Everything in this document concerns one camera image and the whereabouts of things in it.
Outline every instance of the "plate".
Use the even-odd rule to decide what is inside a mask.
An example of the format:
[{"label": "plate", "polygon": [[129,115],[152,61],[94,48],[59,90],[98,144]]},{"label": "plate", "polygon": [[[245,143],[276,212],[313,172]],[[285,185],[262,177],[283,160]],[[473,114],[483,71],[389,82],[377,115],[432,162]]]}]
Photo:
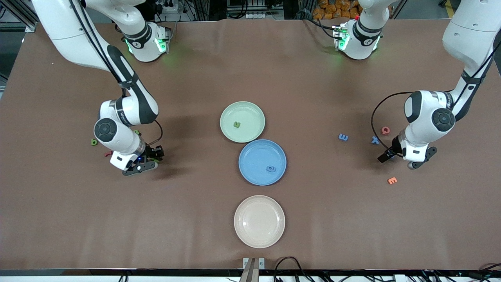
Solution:
[{"label": "plate", "polygon": [[265,129],[265,114],[251,102],[235,102],[221,114],[221,131],[228,139],[237,143],[250,142]]},{"label": "plate", "polygon": [[243,200],[233,220],[240,240],[253,248],[267,248],[275,244],[285,229],[285,214],[272,198],[255,195]]},{"label": "plate", "polygon": [[258,186],[277,182],[284,175],[286,167],[284,150],[277,143],[266,139],[247,144],[238,158],[242,176]]}]

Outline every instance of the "blue plate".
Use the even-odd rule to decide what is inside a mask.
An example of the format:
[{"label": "blue plate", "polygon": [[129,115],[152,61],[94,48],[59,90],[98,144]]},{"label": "blue plate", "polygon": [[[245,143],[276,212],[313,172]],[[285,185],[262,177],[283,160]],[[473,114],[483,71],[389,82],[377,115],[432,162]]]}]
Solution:
[{"label": "blue plate", "polygon": [[258,139],[243,147],[238,168],[243,177],[254,185],[266,186],[277,182],[285,173],[287,159],[275,142]]}]

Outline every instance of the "green plate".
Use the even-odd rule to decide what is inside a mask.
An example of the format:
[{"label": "green plate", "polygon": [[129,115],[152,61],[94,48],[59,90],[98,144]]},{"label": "green plate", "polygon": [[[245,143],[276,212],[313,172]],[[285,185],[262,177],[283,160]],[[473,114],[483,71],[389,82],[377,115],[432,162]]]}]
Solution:
[{"label": "green plate", "polygon": [[228,139],[247,143],[256,139],[265,129],[265,114],[251,102],[235,102],[222,112],[221,131]]}]

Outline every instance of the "pile of orange objects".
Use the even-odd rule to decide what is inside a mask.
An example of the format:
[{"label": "pile of orange objects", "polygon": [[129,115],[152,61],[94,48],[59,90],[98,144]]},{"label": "pile of orange objects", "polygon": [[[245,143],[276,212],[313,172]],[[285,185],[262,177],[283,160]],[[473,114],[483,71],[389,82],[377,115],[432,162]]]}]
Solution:
[{"label": "pile of orange objects", "polygon": [[314,20],[331,20],[335,18],[354,19],[363,11],[358,0],[317,0],[318,7],[313,10]]}]

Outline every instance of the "table surface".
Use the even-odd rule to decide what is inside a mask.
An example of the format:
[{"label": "table surface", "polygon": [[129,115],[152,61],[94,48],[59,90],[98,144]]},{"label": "table surface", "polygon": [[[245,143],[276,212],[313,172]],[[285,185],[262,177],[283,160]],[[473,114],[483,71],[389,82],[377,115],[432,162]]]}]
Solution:
[{"label": "table surface", "polygon": [[[390,20],[378,50],[354,61],[310,23],[180,23],[170,54],[151,63],[131,57],[113,25],[98,25],[160,108],[166,158],[135,177],[90,145],[100,104],[120,95],[113,77],[66,61],[42,28],[27,34],[0,101],[0,267],[236,268],[250,256],[273,267],[286,255],[324,269],[501,261],[495,67],[470,114],[433,143],[438,154],[420,169],[378,163],[384,148],[371,144],[370,115],[382,98],[456,85],[463,65],[442,46],[447,24]],[[407,125],[405,98],[375,116],[376,128],[392,129],[387,142]],[[224,108],[240,100],[261,107],[260,138],[287,154],[272,186],[242,177],[245,144],[219,129]],[[159,134],[154,124],[134,129],[147,141]],[[389,185],[391,177],[398,182]],[[269,248],[246,246],[233,228],[237,206],[252,195],[274,198],[286,215]]]}]

